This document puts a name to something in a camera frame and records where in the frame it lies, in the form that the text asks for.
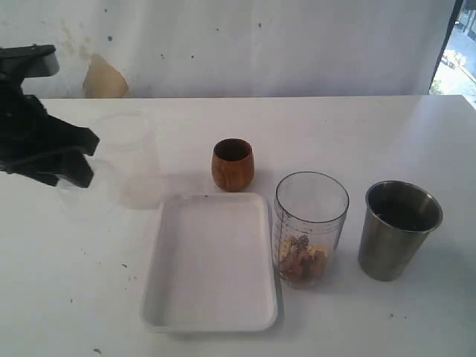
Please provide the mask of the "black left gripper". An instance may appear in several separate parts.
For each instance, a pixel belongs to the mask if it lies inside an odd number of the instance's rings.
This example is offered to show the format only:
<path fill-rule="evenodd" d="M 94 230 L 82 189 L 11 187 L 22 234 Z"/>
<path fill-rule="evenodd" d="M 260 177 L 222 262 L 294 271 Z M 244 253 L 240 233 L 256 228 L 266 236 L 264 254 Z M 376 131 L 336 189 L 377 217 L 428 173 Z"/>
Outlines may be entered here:
<path fill-rule="evenodd" d="M 84 154 L 93 155 L 100 143 L 89 128 L 74 126 L 49 115 L 11 76 L 1 74 L 1 170 L 56 187 L 66 180 L 89 187 L 93 170 Z M 67 149 L 49 152 L 54 149 Z"/>

